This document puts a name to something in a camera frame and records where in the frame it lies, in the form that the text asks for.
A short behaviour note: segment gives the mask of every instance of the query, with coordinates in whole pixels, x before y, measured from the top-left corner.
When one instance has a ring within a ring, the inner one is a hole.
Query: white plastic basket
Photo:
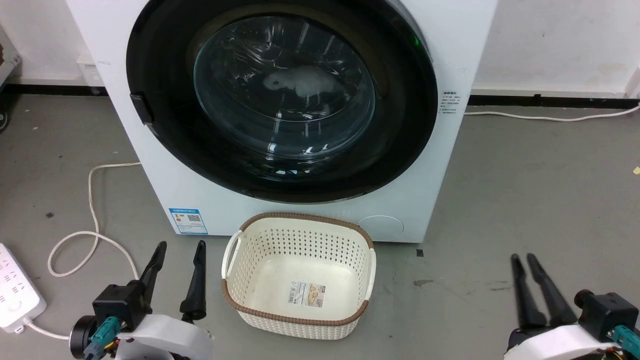
[[[355,224],[265,213],[231,237],[221,275],[227,302],[249,325],[337,340],[353,331],[369,304],[376,253]]]

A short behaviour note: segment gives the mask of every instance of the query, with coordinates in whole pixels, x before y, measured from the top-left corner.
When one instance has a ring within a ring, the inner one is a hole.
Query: white washing machine
[[[67,0],[179,234],[422,242],[497,0]]]

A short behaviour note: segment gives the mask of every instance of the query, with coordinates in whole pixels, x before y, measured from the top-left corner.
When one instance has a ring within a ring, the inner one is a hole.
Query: perforated basket wall
[[[241,243],[232,269],[223,280],[223,293],[231,306],[254,327],[279,334],[312,339],[340,339],[356,326],[368,305],[375,274],[375,253],[369,235],[355,224],[330,218],[289,213],[267,213],[241,227]],[[273,256],[324,260],[346,266],[356,281],[344,306],[353,314],[340,320],[288,317],[250,308],[257,272]]]

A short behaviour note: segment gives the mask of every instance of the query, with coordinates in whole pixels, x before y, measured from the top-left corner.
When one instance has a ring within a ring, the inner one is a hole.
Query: gray floor
[[[559,117],[608,111],[499,110]],[[640,305],[640,176],[632,173],[639,139],[640,112],[572,124],[468,117],[425,242],[377,244],[372,301],[349,337],[301,340],[246,325],[220,292],[223,238],[207,238],[209,316],[198,324],[215,335],[217,359],[501,359],[516,326],[514,252],[537,254],[568,299],[590,288]],[[22,96],[15,103],[0,135],[0,242],[48,303],[39,326],[67,333],[106,285],[132,278],[123,255],[105,243],[70,277],[52,277],[46,261],[59,239],[92,230],[89,169],[135,159],[108,99]],[[201,237],[173,233],[140,167],[98,174],[94,199],[102,232],[120,240],[138,268],[159,241],[169,243],[153,305],[178,316]],[[70,270],[91,242],[62,246],[55,268]],[[64,341],[29,330],[0,334],[0,348],[3,359],[70,359]]]

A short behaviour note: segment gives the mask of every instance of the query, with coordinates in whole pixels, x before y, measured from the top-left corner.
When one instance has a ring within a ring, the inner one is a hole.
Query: white cable
[[[620,116],[620,115],[626,115],[626,114],[632,113],[632,112],[634,112],[634,111],[636,111],[638,109],[640,109],[640,105],[636,106],[633,109],[629,109],[629,110],[622,111],[622,112],[619,112],[619,113],[589,115],[589,116],[584,116],[584,117],[577,117],[577,118],[574,118],[574,119],[562,119],[562,118],[557,118],[557,117],[546,117],[546,116],[522,116],[522,115],[514,115],[514,114],[507,114],[507,113],[499,113],[497,111],[479,111],[479,112],[473,112],[473,113],[465,113],[465,115],[498,115],[498,116],[505,116],[505,117],[514,117],[516,119],[573,122],[573,121],[580,121],[580,120],[587,120],[587,119],[597,119],[597,118],[601,118],[601,117],[615,117],[615,116]]]
[[[131,265],[131,270],[133,270],[133,276],[138,279],[138,271],[136,270],[136,265],[133,263],[133,259],[131,259],[131,256],[129,255],[129,253],[119,244],[117,243],[115,240],[109,239],[108,237],[100,234],[100,227],[98,225],[98,218],[95,214],[95,210],[93,208],[93,193],[92,193],[92,187],[91,187],[91,180],[92,180],[92,176],[93,173],[101,168],[110,168],[110,167],[132,167],[135,165],[140,165],[140,163],[123,163],[123,164],[109,164],[109,165],[100,165],[98,167],[95,167],[93,169],[91,169],[91,171],[89,171],[89,209],[91,210],[91,216],[93,217],[93,224],[95,226],[95,231],[77,231],[73,234],[69,234],[67,235],[64,239],[58,241],[58,243],[56,244],[56,246],[53,247],[53,249],[51,249],[51,253],[49,254],[49,259],[47,259],[47,268],[49,269],[49,273],[55,277],[64,277],[64,276],[69,276],[71,274],[73,274],[74,272],[78,271],[81,267],[84,266],[84,264],[86,264],[87,261],[89,261],[89,259],[91,258],[91,256],[93,255],[93,253],[95,252],[95,249],[98,247],[98,240],[99,239],[103,239],[104,241],[112,244],[113,246],[115,246],[116,248],[118,248],[118,250],[122,251],[122,253],[124,254],[124,256],[127,257],[127,260],[129,261],[129,264]],[[95,237],[94,241],[93,241],[93,246],[91,247],[91,250],[89,250],[89,254],[87,254],[87,256],[84,258],[84,260],[82,260],[80,262],[80,264],[78,264],[75,268],[71,269],[71,271],[65,272],[65,273],[58,273],[55,272],[53,270],[53,267],[51,266],[51,259],[53,258],[53,255],[56,253],[56,251],[58,250],[58,248],[60,247],[60,245],[62,245],[65,241],[73,238],[74,236],[78,236],[78,235],[92,235]],[[54,339],[59,339],[59,340],[69,340],[68,336],[63,336],[63,335],[57,335],[54,334],[52,332],[46,331],[44,329],[41,329],[39,327],[37,327],[31,320],[29,319],[24,319],[24,323],[25,325],[27,325],[28,327],[32,328],[33,330],[39,332],[40,334],[49,336],[51,338]]]
[[[46,331],[45,329],[41,329],[37,327],[33,322],[31,322],[31,320],[24,319],[24,324],[32,328],[33,330],[39,332],[40,334],[46,335],[50,338],[54,338],[58,340],[69,340],[68,336],[57,335],[57,334],[54,334],[53,332],[49,332],[49,331]]]

